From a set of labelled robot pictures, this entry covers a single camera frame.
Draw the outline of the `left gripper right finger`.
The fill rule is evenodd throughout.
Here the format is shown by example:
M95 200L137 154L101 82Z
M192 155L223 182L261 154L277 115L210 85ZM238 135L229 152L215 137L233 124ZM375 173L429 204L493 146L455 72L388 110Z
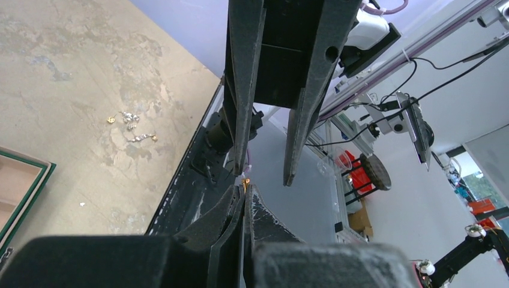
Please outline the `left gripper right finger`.
M385 244L308 244L244 187L244 267L247 287L419 287L415 269Z

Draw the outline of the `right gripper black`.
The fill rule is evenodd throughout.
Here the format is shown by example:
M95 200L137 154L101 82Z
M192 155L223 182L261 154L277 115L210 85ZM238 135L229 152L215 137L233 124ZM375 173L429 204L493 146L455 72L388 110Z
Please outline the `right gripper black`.
M242 174L255 103L290 109L283 185L292 185L360 1L229 1L223 110Z

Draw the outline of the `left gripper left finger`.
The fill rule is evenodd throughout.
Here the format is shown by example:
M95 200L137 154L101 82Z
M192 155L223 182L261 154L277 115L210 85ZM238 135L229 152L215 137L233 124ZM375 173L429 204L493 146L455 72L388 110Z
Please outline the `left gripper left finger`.
M47 236L28 242L1 274L2 287L237 287L245 194L217 204L169 235Z

